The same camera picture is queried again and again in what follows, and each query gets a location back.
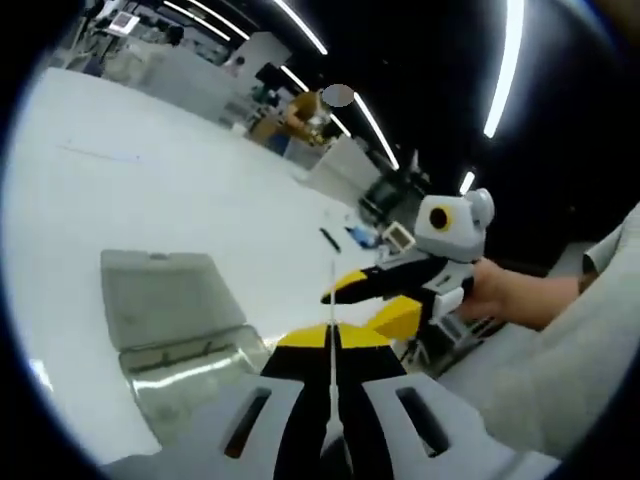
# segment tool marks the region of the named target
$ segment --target white robot part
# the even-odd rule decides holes
[[[416,219],[416,246],[430,255],[455,262],[478,260],[484,252],[485,230],[493,216],[493,199],[485,189],[464,197],[427,196]]]
[[[471,202],[471,214],[480,228],[487,228],[496,214],[493,198],[486,188],[473,190],[465,195]]]

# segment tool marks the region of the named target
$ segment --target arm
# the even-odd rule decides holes
[[[579,295],[578,277],[531,277],[487,259],[474,270],[473,292],[457,311],[464,320],[492,316],[542,330]]]
[[[579,295],[579,278],[537,278],[502,270],[496,317],[543,330]]]

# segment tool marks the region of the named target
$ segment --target small device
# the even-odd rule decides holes
[[[112,35],[126,37],[133,31],[139,21],[140,17],[127,12],[119,12],[106,30]]]
[[[416,240],[413,235],[398,222],[393,222],[382,232],[382,239],[391,244],[395,253],[402,253],[413,247]]]

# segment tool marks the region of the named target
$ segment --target desk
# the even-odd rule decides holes
[[[319,227],[342,247],[339,275],[374,262],[342,228],[352,209],[299,185],[298,167],[106,80],[47,70],[8,154],[3,273],[16,334],[46,370],[45,398],[98,463],[159,449],[109,340],[103,249],[209,254],[267,340],[327,318],[319,297],[334,251]],[[379,306],[337,315],[360,323]]]

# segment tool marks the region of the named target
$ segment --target gray plastic case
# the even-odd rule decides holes
[[[161,445],[193,412],[269,358],[206,254],[105,250],[109,336],[142,416]]]
[[[118,351],[197,338],[246,319],[211,257],[105,250],[102,291]]]

